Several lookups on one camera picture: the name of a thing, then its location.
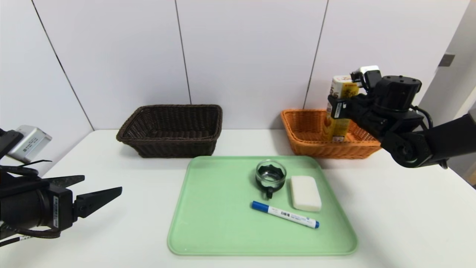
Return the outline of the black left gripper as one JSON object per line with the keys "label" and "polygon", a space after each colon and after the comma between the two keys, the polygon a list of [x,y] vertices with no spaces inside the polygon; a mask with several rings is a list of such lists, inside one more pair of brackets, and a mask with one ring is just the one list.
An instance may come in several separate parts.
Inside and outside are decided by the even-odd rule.
{"label": "black left gripper", "polygon": [[85,175],[46,178],[51,185],[1,198],[1,220],[12,227],[50,227],[63,231],[78,218],[86,218],[122,194],[123,187],[77,195],[66,189],[85,180]]}

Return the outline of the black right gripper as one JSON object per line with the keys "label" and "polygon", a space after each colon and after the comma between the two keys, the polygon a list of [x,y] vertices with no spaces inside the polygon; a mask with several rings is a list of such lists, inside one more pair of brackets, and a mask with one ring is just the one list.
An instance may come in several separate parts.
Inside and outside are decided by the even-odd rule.
{"label": "black right gripper", "polygon": [[331,105],[333,119],[350,119],[358,123],[369,112],[369,99],[364,94],[350,98],[337,98],[329,95],[328,102]]}

